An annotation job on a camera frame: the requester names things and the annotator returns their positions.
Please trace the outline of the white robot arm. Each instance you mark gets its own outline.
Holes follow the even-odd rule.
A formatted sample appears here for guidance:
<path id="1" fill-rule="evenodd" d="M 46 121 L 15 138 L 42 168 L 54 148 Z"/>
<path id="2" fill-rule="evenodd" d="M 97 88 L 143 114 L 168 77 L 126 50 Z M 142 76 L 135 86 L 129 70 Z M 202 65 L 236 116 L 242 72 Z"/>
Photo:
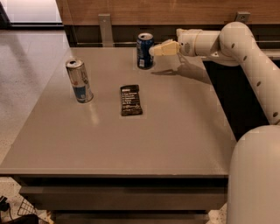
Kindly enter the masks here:
<path id="1" fill-rule="evenodd" d="M 280 224 L 280 69 L 241 22 L 226 24 L 219 31 L 178 29 L 177 37 L 154 45 L 150 55 L 181 53 L 241 67 L 269 122 L 248 131 L 234 147 L 227 224 Z"/>

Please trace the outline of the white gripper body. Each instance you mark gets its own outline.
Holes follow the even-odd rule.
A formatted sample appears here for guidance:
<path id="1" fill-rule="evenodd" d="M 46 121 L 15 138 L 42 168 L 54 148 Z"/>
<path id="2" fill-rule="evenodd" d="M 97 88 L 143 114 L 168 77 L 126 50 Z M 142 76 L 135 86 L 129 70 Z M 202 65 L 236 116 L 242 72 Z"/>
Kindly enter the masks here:
<path id="1" fill-rule="evenodd" d="M 195 43 L 200 30 L 198 29 L 177 29 L 177 38 L 180 45 L 179 51 L 185 56 L 195 56 Z"/>

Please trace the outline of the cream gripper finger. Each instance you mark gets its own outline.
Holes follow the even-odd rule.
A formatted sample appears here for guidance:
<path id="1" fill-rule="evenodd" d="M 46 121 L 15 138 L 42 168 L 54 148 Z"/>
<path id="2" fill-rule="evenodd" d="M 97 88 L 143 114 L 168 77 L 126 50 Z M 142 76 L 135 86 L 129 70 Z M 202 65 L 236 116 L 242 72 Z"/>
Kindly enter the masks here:
<path id="1" fill-rule="evenodd" d="M 179 45 L 155 45 L 150 48 L 149 53 L 151 56 L 170 56 L 179 52 Z"/>
<path id="2" fill-rule="evenodd" d="M 180 48 L 180 44 L 173 39 L 168 39 L 161 44 L 156 45 L 156 47 Z"/>

